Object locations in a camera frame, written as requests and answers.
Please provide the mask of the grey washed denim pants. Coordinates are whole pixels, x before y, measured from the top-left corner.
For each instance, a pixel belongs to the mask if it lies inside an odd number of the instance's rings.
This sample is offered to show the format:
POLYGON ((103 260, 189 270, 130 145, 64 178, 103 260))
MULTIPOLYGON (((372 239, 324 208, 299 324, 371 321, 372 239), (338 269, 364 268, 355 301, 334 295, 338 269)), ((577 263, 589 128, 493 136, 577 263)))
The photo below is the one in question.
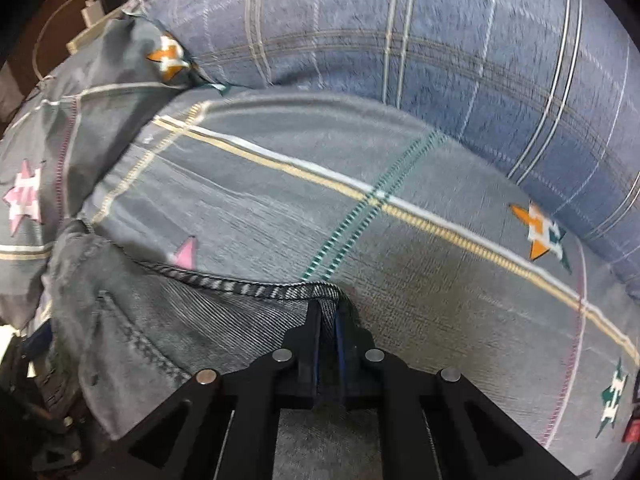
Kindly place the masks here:
POLYGON ((382 308, 360 272, 303 278, 299 232, 211 226, 191 264, 176 257, 183 240, 64 224, 47 272, 53 341, 41 387, 52 412, 85 400, 118 439, 202 368, 235 372, 277 348, 308 300, 325 316, 336 294, 362 315, 382 308))

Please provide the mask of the grey star-print bed sheet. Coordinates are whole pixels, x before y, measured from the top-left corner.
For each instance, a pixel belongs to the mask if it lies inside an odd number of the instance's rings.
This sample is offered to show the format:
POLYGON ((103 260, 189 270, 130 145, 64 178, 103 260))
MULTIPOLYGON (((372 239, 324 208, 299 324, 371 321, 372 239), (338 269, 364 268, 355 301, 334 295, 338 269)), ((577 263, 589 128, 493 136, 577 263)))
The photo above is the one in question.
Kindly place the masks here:
POLYGON ((612 479, 639 307, 588 245, 458 142, 378 103, 308 91, 177 96, 72 220, 93 229, 299 232, 303 278, 364 274, 360 322, 419 370, 461 370, 567 468, 612 479))

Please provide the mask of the grey star-print pillow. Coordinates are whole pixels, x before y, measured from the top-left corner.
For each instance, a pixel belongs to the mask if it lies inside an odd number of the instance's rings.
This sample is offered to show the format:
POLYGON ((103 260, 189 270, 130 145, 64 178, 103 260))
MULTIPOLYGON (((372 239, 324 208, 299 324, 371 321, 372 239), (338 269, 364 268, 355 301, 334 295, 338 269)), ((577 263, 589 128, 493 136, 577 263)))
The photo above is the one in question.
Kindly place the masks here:
POLYGON ((151 118, 196 87, 230 89, 170 32, 122 14, 29 97, 1 141, 2 323, 24 328, 34 318, 61 223, 151 118))

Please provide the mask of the blue plaid duvet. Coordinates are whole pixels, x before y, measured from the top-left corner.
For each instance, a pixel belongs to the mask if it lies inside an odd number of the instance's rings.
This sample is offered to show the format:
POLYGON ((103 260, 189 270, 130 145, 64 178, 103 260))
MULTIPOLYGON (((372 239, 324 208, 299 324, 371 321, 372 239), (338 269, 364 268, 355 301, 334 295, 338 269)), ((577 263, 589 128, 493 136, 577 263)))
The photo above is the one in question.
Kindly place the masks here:
POLYGON ((639 50, 604 0, 137 0, 216 82, 362 96, 492 162, 639 292, 639 50))

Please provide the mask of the brown wooden headboard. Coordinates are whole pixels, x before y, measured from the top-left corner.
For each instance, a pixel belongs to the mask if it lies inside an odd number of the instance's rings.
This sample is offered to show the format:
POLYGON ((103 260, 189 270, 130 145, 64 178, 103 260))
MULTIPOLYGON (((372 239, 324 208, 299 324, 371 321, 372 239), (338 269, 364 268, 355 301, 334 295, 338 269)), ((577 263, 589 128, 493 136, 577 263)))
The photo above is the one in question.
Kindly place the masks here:
MULTIPOLYGON (((67 57, 86 26, 86 0, 1 0, 1 127, 6 128, 41 78, 67 57)), ((125 0, 101 0, 111 11, 125 0)))

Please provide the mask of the beige power strip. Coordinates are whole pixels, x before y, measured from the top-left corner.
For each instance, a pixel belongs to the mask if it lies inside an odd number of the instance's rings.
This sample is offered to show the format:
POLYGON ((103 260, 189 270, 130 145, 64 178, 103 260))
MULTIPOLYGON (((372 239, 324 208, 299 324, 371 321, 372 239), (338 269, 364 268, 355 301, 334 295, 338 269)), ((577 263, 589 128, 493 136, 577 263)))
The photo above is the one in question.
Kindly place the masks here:
POLYGON ((106 25, 116 18, 121 18, 125 14, 125 10, 127 9, 128 4, 124 3, 122 6, 114 9, 111 12, 108 12, 102 18, 99 18, 95 23, 90 26, 87 26, 82 32, 80 32, 74 39, 70 40, 66 44, 67 52, 70 55, 76 54, 79 50, 84 47, 87 47, 88 44, 91 44, 96 38, 101 36, 102 32, 106 25))

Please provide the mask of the white phone charger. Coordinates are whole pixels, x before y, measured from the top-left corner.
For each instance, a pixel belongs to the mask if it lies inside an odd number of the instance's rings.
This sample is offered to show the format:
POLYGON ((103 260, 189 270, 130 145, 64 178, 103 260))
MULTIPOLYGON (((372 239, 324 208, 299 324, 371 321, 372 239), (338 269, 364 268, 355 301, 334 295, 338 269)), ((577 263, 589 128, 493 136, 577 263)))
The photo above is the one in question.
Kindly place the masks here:
POLYGON ((87 28, 98 24, 104 15, 101 0, 86 0, 85 6, 81 9, 81 16, 87 28))

